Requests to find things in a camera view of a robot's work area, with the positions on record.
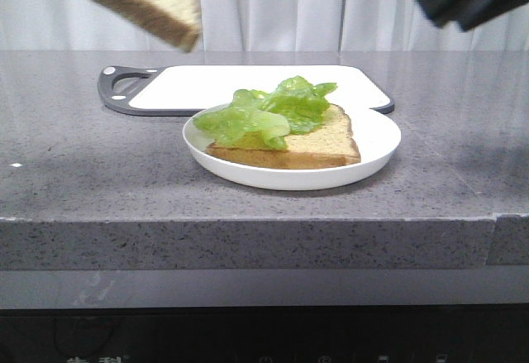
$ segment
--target gray granite countertop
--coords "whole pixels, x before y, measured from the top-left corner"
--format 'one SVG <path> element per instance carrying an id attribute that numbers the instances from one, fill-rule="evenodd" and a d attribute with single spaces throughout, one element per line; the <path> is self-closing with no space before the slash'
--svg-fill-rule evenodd
<path id="1" fill-rule="evenodd" d="M 111 64 L 352 65 L 402 143 L 356 184 L 234 184 L 189 154 L 187 118 L 104 107 Z M 529 264 L 527 52 L 4 51 L 0 92 L 0 270 Z"/>

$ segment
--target open-faced sandwich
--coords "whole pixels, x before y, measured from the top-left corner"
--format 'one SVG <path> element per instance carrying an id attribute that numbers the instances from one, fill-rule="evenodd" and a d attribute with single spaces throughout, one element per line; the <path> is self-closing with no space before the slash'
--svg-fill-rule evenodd
<path id="1" fill-rule="evenodd" d="M 350 118 L 326 100 L 336 88 L 295 76 L 272 93 L 237 90 L 227 107 L 194 124 L 214 139 L 206 153 L 234 163 L 286 170 L 353 165 L 361 157 Z"/>

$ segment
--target white cutting board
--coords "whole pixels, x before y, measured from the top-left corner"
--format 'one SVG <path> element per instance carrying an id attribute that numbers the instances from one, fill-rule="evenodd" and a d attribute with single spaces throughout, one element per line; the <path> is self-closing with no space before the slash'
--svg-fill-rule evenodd
<path id="1" fill-rule="evenodd" d="M 229 103 L 239 88 L 272 92 L 293 76 L 312 84 L 335 82 L 332 103 L 391 112 L 394 102 L 361 70 L 344 65 L 176 65 L 160 69 L 109 66 L 98 91 L 108 107 L 131 115 L 191 116 Z"/>

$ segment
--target curtain fold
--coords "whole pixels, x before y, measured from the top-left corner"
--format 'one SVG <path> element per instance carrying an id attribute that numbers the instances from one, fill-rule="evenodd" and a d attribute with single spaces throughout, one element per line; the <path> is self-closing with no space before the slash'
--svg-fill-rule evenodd
<path id="1" fill-rule="evenodd" d="M 415 0 L 201 0 L 195 50 L 529 50 L 529 7 L 472 31 Z M 0 0 L 0 50 L 177 50 L 89 0 Z"/>

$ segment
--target white plate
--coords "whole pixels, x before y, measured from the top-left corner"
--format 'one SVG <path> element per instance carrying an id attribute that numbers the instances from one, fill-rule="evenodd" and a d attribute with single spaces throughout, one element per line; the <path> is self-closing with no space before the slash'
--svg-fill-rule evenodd
<path id="1" fill-rule="evenodd" d="M 239 165 L 206 154 L 212 143 L 202 131 L 193 125 L 193 119 L 217 106 L 201 111 L 183 126 L 183 138 L 195 160 L 205 169 L 238 184 L 277 190 L 327 189 L 347 185 L 365 179 L 382 169 L 389 161 L 401 139 L 398 126 L 388 117 L 371 109 L 347 107 L 339 103 L 351 118 L 353 134 L 362 161 L 355 165 L 318 170 L 277 170 Z"/>

